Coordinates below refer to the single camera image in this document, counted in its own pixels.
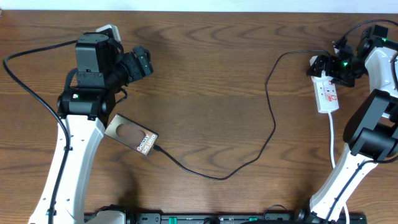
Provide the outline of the white power strip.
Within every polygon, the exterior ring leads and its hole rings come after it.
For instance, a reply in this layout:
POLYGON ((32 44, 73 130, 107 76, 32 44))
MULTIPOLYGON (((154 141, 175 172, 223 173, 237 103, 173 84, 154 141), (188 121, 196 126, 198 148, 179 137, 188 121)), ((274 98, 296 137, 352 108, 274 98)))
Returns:
POLYGON ((339 109, 336 87, 332 78, 322 73, 321 77, 311 76, 319 113, 331 113, 339 109))

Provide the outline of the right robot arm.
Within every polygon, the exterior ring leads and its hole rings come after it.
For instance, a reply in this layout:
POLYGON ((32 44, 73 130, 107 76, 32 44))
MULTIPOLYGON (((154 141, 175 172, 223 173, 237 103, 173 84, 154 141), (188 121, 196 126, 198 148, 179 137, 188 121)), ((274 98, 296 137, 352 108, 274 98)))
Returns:
POLYGON ((367 74, 369 96, 347 122, 343 153, 308 208, 295 219, 305 223, 336 223, 344 204, 364 177, 378 164, 397 160, 397 42, 388 29, 374 24, 366 28, 356 50, 343 36, 334 42, 335 55, 310 59, 307 75, 319 100, 332 102, 335 85, 353 87, 367 74))

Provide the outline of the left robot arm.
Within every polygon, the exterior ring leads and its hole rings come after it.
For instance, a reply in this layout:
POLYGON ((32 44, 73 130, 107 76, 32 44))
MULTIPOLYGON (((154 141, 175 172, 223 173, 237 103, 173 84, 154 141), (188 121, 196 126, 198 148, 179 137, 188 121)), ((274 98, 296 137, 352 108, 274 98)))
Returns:
POLYGON ((150 53, 125 52, 118 29, 106 25, 78 38, 77 68, 58 97, 61 119, 55 154, 29 223, 83 223, 85 198, 96 150, 123 86, 153 72, 150 53))

